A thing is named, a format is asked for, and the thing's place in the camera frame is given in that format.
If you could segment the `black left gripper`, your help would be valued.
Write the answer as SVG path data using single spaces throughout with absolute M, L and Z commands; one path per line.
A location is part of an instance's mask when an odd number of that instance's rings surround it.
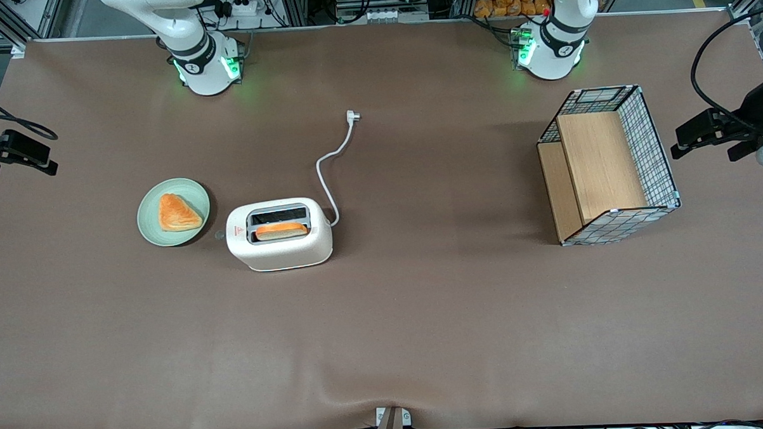
M 706 109 L 675 129 L 677 143 L 671 146 L 673 160 L 680 160 L 701 147 L 721 144 L 720 112 Z M 725 115 L 731 125 L 732 140 L 737 142 L 727 150 L 730 162 L 754 154 L 763 161 L 763 83 L 745 95 L 740 107 Z

